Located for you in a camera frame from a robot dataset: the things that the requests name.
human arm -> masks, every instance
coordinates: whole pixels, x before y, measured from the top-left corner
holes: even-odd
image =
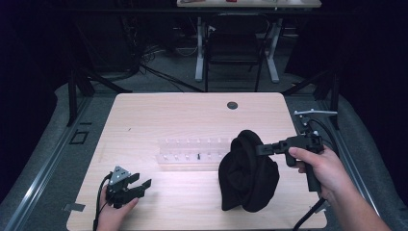
[[[332,206],[343,230],[390,230],[357,191],[336,153],[324,146],[319,155],[291,147],[289,153],[310,164],[321,183],[321,196]],[[305,172],[304,163],[297,164]]]
[[[126,215],[135,208],[136,204],[138,204],[139,199],[136,197],[131,200],[129,203],[123,205],[121,208],[116,209],[109,204],[107,204],[106,200],[106,189],[105,186],[102,189],[101,196],[99,198],[99,205],[100,205],[100,214],[98,219],[98,231],[116,231],[119,230],[120,225],[122,224]]]

human hand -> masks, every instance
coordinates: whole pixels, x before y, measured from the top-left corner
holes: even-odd
[[[98,231],[116,231],[119,230],[123,219],[126,215],[135,208],[136,204],[138,204],[139,199],[136,197],[131,200],[129,203],[123,205],[121,208],[116,209],[111,205],[107,204],[106,200],[106,189],[108,187],[105,186],[102,189],[101,197],[99,198],[99,206],[100,210],[102,210],[99,214],[98,219]]]
[[[289,148],[289,153],[302,161],[296,162],[300,173],[306,171],[305,163],[313,167],[313,172],[321,184],[321,196],[329,202],[337,194],[354,187],[339,157],[327,146],[324,146],[324,150],[318,155],[298,147]]]

white desk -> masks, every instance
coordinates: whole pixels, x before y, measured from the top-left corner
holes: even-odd
[[[237,0],[237,2],[227,2],[225,0],[204,0],[190,3],[183,3],[182,0],[177,0],[178,7],[184,8],[296,8],[296,9],[312,9],[319,8],[321,2],[319,0]],[[279,83],[279,76],[276,70],[275,62],[273,61],[273,55],[276,49],[276,44],[279,39],[281,30],[282,19],[273,23],[273,28],[270,33],[272,38],[270,48],[267,51],[267,63],[272,83]],[[202,53],[202,24],[201,18],[198,17],[197,22],[197,65],[195,69],[195,81],[202,81],[202,72],[204,65],[204,57]]]
[[[227,103],[238,108],[231,110]],[[165,165],[158,163],[160,139],[235,138],[250,129],[264,143],[295,135],[280,93],[135,93],[120,94],[89,164],[76,203],[83,212],[71,212],[69,230],[90,230],[95,201],[103,177],[115,166],[151,187],[128,215],[122,230],[247,230],[292,229],[318,200],[309,192],[305,174],[286,166],[284,155],[272,156],[279,165],[275,196],[258,213],[241,207],[223,212],[218,164]],[[323,213],[312,215],[302,228],[322,228]]]

chair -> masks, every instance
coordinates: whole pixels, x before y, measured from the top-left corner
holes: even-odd
[[[204,78],[208,92],[209,64],[258,66],[255,92],[258,91],[262,62],[271,24],[264,14],[221,13],[205,25]]]

small round hole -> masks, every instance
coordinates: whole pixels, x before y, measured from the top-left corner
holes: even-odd
[[[229,108],[229,109],[231,109],[231,110],[235,110],[235,109],[237,109],[238,108],[238,104],[236,103],[236,102],[228,102],[227,103],[227,107]]]

